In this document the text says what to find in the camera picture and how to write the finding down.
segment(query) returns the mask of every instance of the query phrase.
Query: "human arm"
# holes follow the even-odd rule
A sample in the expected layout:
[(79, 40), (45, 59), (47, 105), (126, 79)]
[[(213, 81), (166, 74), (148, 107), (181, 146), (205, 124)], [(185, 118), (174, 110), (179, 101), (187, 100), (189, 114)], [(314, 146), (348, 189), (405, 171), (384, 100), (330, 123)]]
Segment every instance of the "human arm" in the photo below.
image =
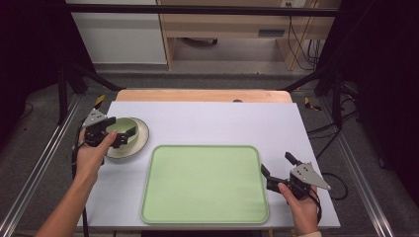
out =
[(81, 212), (98, 179), (102, 160), (116, 137), (117, 133), (113, 131), (99, 146), (90, 147), (85, 144), (79, 148), (74, 181), (36, 236), (73, 236)]
[(282, 183), (278, 184), (278, 188), (290, 205), (296, 235), (303, 236), (318, 233), (316, 236), (321, 236), (317, 226), (317, 204), (311, 198), (296, 199), (291, 190)]

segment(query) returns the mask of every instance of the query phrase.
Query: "gray carpet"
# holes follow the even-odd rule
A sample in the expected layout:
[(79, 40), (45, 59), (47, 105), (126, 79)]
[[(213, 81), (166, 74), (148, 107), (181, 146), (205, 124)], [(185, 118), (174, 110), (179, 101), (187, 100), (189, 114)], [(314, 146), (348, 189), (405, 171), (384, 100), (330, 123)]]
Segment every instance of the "gray carpet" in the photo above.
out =
[[(273, 90), (290, 85), (298, 78), (267, 75), (170, 75), (170, 74), (114, 74), (107, 75), (114, 83), (130, 88), (203, 88), (203, 89), (268, 89)], [(98, 86), (88, 80), (91, 86), (76, 116), (64, 135), (58, 149), (53, 156), (42, 181), (23, 214), (17, 230), (36, 230), (44, 219), (54, 209), (62, 195), (71, 183), (70, 155), (71, 144), (78, 121), (86, 116), (94, 105), (98, 95), (106, 92), (107, 97), (102, 110), (106, 111), (110, 101), (116, 93)], [(292, 93), (293, 101), (298, 104), (302, 120), (307, 130), (321, 127), (329, 120), (323, 111), (307, 109), (304, 98), (319, 106), (319, 101), (313, 96), (310, 85), (306, 85), (300, 92)], [(3, 219), (19, 194), (26, 179), (32, 172), (40, 158), (46, 143), (56, 128), (58, 120), (58, 101), (56, 86), (33, 93), (28, 102), (34, 106), (33, 111), (19, 120), (15, 126), (14, 135), (3, 147), (0, 153), (0, 218)], [(355, 109), (351, 102), (343, 105), (343, 114)], [(419, 211), (407, 195), (392, 171), (383, 170), (377, 162), (377, 155), (365, 134), (362, 124), (357, 117), (349, 118), (343, 125), (342, 133), (348, 140), (351, 149), (361, 166), (368, 182), (372, 186), (377, 200), (395, 233), (395, 236), (419, 236)], [(322, 133), (310, 135), (320, 137), (329, 135), (332, 129)], [(318, 154), (331, 136), (310, 139), (314, 154)], [(322, 172), (338, 175), (348, 186), (349, 194), (343, 200), (337, 200), (335, 208), (341, 221), (339, 229), (323, 230), (324, 236), (377, 236), (377, 232), (363, 201), (360, 198), (351, 174), (343, 158), (342, 149), (338, 142), (333, 141), (318, 160)], [(333, 178), (326, 177), (331, 183), (332, 196), (338, 197), (343, 193), (343, 187)], [(289, 230), (276, 230), (277, 236), (289, 236)]]

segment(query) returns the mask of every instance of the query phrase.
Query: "forearm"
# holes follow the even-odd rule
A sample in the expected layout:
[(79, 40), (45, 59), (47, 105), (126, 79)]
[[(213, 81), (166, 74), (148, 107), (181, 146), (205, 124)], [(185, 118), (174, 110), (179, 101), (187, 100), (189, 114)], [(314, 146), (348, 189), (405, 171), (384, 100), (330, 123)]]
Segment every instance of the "forearm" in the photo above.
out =
[(37, 233), (37, 236), (73, 236), (93, 185), (94, 182), (88, 178), (76, 177), (64, 198)]

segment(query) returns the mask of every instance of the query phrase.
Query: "table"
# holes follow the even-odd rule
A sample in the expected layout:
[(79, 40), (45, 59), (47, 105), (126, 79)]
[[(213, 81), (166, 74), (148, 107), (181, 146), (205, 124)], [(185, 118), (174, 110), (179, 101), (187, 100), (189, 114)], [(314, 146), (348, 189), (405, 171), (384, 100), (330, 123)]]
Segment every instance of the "table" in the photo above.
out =
[[(269, 103), (261, 103), (264, 98)], [(228, 103), (232, 100), (251, 102), (252, 99), (257, 102)], [(279, 178), (288, 178), (293, 167), (284, 158), (289, 151), (303, 162), (312, 162), (314, 170), (320, 173), (298, 109), (291, 101), (287, 92), (262, 90), (121, 91), (111, 104), (108, 116), (142, 119), (150, 129), (150, 138), (145, 147), (129, 159), (106, 159), (87, 202), (89, 225), (142, 230), (293, 227), (286, 201), (273, 192), (267, 192), (270, 216), (262, 224), (147, 224), (140, 218), (147, 169), (151, 152), (157, 145), (252, 145), (258, 149), (262, 163)], [(319, 190), (318, 195), (323, 208), (319, 226), (340, 227), (329, 194)]]

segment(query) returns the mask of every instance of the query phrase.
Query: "white cabinet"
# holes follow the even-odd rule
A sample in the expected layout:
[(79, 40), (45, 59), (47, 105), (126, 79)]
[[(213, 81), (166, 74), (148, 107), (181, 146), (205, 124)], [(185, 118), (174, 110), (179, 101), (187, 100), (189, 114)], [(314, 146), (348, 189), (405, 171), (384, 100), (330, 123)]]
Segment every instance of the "white cabinet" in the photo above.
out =
[[(155, 5), (155, 0), (66, 0), (71, 4)], [(94, 64), (166, 64), (157, 14), (72, 13)]]

